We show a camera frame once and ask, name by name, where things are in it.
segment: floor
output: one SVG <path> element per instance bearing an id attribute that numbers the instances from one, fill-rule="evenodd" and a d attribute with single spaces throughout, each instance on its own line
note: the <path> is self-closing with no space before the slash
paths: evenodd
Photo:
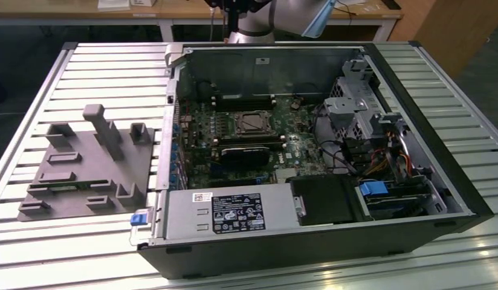
<path id="1" fill-rule="evenodd" d="M 177 34 L 182 40 L 207 40 L 209 28 L 181 29 Z M 0 103 L 0 157 L 64 42 L 161 40 L 158 27 L 0 27 L 0 81 L 8 92 Z M 457 83 L 498 127 L 498 29 Z"/>

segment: wooden desk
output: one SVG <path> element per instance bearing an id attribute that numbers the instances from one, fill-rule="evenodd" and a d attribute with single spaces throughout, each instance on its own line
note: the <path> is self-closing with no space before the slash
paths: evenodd
<path id="1" fill-rule="evenodd" d="M 100 12 L 99 0 L 0 0 L 0 25 L 159 25 L 162 4 Z"/>
<path id="2" fill-rule="evenodd" d="M 366 3 L 350 5 L 349 10 L 357 15 L 352 15 L 352 25 L 378 26 L 374 41 L 386 41 L 396 21 L 404 17 L 401 10 L 390 10 L 381 0 L 368 0 Z M 162 24 L 162 34 L 165 39 L 174 40 L 173 25 L 209 25 L 211 23 L 210 6 L 203 0 L 165 0 L 159 18 L 165 19 Z M 222 15 L 215 13 L 214 24 L 222 24 Z M 350 24 L 349 13 L 333 10 L 328 25 Z"/>
<path id="3" fill-rule="evenodd" d="M 158 0 L 153 7 L 133 6 L 131 10 L 100 12 L 99 0 L 0 0 L 0 25 L 159 25 L 163 40 L 174 41 L 173 25 L 209 25 L 210 8 L 203 0 Z M 349 6 L 357 13 L 352 25 L 377 26 L 374 40 L 385 41 L 401 10 L 390 10 L 381 0 Z M 222 24 L 217 12 L 215 24 Z M 334 10 L 329 25 L 349 25 L 350 17 Z"/>

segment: cable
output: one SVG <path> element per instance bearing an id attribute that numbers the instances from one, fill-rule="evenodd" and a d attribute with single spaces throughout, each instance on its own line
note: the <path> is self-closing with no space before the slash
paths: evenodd
<path id="1" fill-rule="evenodd" d="M 217 8 L 210 8 L 210 10 L 211 10 L 210 42 L 213 42 L 214 40 L 214 17 L 215 17 Z"/>
<path id="2" fill-rule="evenodd" d="M 316 128 L 317 128 L 317 120 L 318 120 L 318 117 L 320 117 L 320 110 L 322 108 L 322 104 L 317 105 L 316 108 L 314 108 L 314 121 L 313 121 L 313 135 L 314 135 L 314 142 L 317 144 L 317 146 L 320 147 L 320 149 L 326 153 L 326 155 L 329 155 L 334 160 L 338 160 L 348 168 L 348 170 L 356 174 L 356 175 L 360 175 L 360 172 L 358 170 L 354 168 L 354 166 L 350 164 L 350 162 L 348 162 L 346 160 L 344 160 L 341 157 L 337 157 L 336 153 L 330 153 L 324 147 L 322 147 L 322 144 L 325 144 L 326 142 L 337 142 L 334 140 L 326 140 L 324 141 L 322 143 L 320 143 L 318 139 L 317 139 L 317 134 L 316 134 Z"/>
<path id="3" fill-rule="evenodd" d="M 341 11 L 344 11 L 344 12 L 348 13 L 348 15 L 349 15 L 349 25 L 348 25 L 348 29 L 349 29 L 349 27 L 352 26 L 352 22 L 353 22 L 353 17 L 352 17 L 352 15 L 357 15 L 357 13 L 353 13 L 352 11 L 349 11 L 349 6 L 346 5 L 346 3 L 342 3 L 340 0 L 337 0 L 337 2 L 341 3 L 344 6 L 346 6 L 348 11 L 345 11 L 345 10 L 342 10 L 342 9 L 338 9 L 338 8 L 336 8 L 336 9 L 337 9 L 337 10 L 341 10 Z"/>
<path id="4" fill-rule="evenodd" d="M 373 152 L 373 154 L 372 154 L 372 166 L 373 166 L 373 163 L 376 162 L 376 155 L 377 155 L 377 153 L 380 153 L 380 152 L 382 152 L 384 151 L 384 149 L 377 149 L 374 152 Z"/>

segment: warning label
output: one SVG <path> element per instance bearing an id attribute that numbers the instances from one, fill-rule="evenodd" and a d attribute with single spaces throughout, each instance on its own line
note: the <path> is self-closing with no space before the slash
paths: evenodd
<path id="1" fill-rule="evenodd" d="M 266 229 L 259 193 L 214 196 L 211 208 L 217 234 Z"/>

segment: blue latch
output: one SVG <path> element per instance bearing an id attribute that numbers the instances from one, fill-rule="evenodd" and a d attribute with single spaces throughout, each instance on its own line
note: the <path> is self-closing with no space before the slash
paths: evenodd
<path id="1" fill-rule="evenodd" d="M 147 213 L 137 213 L 131 217 L 131 225 L 147 225 Z"/>
<path id="2" fill-rule="evenodd" d="M 362 195 L 386 195 L 389 193 L 384 181 L 368 181 L 361 184 Z"/>

